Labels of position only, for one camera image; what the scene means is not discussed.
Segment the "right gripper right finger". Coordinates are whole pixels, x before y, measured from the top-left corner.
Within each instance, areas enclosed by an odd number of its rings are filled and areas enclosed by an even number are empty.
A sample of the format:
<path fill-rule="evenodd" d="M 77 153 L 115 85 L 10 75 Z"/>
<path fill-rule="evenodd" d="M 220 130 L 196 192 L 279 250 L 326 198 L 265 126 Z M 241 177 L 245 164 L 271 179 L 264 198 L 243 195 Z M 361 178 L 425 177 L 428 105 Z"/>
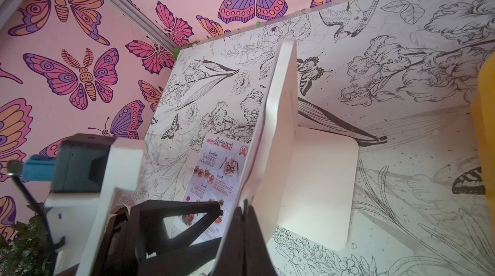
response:
<path fill-rule="evenodd" d="M 277 276 L 255 213 L 248 205 L 244 213 L 244 274 L 247 276 Z"/>

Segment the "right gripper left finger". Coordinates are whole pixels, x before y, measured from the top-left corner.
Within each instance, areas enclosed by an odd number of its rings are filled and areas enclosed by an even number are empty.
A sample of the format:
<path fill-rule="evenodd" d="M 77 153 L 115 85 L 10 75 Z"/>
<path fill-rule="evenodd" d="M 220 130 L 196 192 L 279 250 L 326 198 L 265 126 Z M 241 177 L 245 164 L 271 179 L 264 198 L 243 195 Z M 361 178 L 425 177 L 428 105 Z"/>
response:
<path fill-rule="evenodd" d="M 234 209 L 228 231 L 222 238 L 210 275 L 245 274 L 245 218 L 241 207 Z"/>

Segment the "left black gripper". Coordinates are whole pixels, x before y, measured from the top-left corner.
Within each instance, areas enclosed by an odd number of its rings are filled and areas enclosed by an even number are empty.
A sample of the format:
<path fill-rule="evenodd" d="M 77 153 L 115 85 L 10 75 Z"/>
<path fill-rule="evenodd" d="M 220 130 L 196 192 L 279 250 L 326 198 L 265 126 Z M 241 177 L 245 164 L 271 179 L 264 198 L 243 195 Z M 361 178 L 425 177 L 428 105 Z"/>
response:
<path fill-rule="evenodd" d="M 201 236 L 223 211 L 217 201 L 148 200 L 110 218 L 92 275 L 190 275 L 215 259 L 220 238 Z"/>

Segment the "special menu paper sheet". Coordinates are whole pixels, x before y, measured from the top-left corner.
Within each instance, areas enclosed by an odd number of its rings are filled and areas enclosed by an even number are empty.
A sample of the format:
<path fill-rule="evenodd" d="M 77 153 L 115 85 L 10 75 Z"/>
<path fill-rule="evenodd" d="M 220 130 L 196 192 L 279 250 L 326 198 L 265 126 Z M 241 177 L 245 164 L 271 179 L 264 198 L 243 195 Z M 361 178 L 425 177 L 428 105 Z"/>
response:
<path fill-rule="evenodd" d="M 193 168 L 183 201 L 217 202 L 220 215 L 197 238 L 198 242 L 222 237 L 234 209 L 250 145 L 208 133 Z"/>

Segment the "clear acrylic menu holder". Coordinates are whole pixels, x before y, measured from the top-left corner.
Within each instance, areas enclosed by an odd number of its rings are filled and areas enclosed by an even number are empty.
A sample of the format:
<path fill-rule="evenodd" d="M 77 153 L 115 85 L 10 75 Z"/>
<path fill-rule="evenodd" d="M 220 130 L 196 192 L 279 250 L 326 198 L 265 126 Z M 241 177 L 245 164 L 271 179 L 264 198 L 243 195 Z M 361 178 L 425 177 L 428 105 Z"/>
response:
<path fill-rule="evenodd" d="M 282 227 L 339 251 L 348 243 L 359 146 L 353 138 L 299 126 L 297 78 L 296 43 L 283 41 L 234 209 L 255 209 L 266 245 Z"/>

